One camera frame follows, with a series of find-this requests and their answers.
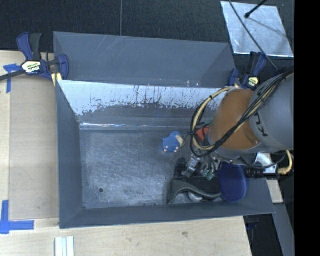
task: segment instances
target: blue tape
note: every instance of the blue tape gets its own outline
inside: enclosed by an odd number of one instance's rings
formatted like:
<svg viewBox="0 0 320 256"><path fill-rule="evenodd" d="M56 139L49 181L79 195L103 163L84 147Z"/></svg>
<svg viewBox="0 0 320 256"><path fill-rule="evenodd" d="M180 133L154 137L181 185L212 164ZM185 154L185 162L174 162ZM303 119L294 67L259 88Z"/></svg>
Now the blue tape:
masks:
<svg viewBox="0 0 320 256"><path fill-rule="evenodd" d="M15 230L34 230L34 220L9 221L9 200L2 202L0 234L7 235Z"/></svg>
<svg viewBox="0 0 320 256"><path fill-rule="evenodd" d="M11 72L22 70L22 67L17 64L4 65L3 68L5 71L8 72L8 74ZM10 92L11 92L11 78L8 78L6 82L6 93L8 94Z"/></svg>

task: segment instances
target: black object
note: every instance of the black object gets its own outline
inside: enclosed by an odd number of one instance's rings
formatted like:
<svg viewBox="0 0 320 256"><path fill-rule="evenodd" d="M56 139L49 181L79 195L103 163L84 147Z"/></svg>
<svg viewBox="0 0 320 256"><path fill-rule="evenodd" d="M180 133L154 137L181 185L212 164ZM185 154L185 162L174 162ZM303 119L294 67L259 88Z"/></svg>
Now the black object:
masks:
<svg viewBox="0 0 320 256"><path fill-rule="evenodd" d="M251 11L247 12L244 17L247 19L250 17L250 15L255 11L257 10L260 6L262 6L266 1L268 0L263 0L261 3L259 3L256 7L254 7Z"/></svg>

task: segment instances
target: black cable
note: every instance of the black cable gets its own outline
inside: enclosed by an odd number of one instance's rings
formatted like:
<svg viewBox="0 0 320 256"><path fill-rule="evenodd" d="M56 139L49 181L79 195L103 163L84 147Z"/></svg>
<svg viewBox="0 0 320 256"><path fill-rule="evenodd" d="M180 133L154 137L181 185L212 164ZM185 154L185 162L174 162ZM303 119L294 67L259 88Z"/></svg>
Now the black cable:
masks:
<svg viewBox="0 0 320 256"><path fill-rule="evenodd" d="M273 68L276 70L276 72L279 71L279 69L276 67L276 65L271 61L271 59L267 56L267 54L265 53L265 51L261 48L261 46L258 44L258 42L255 40L255 38L253 37L253 35L250 33L249 29L246 27L246 25L244 24L244 22L242 21L242 19L240 18L238 12L236 11L234 5L232 4L231 0L229 0L229 3L235 13L235 15L238 17L239 21L241 22L242 26L244 27L244 29L247 31L247 33L249 34L249 36L251 37L251 39L253 40L253 42L255 43L255 45L260 49L260 51L265 55L266 59L268 60L268 62L273 66Z"/></svg>

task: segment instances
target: bin floor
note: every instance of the bin floor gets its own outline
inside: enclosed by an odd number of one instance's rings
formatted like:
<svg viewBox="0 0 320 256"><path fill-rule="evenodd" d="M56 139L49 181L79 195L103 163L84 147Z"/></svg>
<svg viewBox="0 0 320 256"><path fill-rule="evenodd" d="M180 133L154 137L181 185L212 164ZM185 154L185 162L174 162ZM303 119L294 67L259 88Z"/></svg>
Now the bin floor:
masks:
<svg viewBox="0 0 320 256"><path fill-rule="evenodd" d="M171 132L80 131L83 206L165 205L176 161L190 155L189 141L183 153L164 152L163 138Z"/></svg>

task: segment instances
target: yellow cable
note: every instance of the yellow cable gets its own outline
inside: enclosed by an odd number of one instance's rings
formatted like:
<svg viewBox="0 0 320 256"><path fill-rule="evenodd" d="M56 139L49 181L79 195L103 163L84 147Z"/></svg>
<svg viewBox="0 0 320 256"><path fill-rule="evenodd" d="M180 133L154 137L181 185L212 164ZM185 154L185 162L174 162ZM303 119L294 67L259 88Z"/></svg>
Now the yellow cable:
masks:
<svg viewBox="0 0 320 256"><path fill-rule="evenodd" d="M286 174L289 173L289 172L291 171L291 169L292 169L292 163L293 163L293 162L292 162L291 153L290 153L289 150L286 150L285 152L286 152L286 154L287 154L287 156L288 156L288 158L289 158L289 165L288 165L288 167L280 168L280 169L278 170L278 173L281 174L281 175L286 175Z"/></svg>

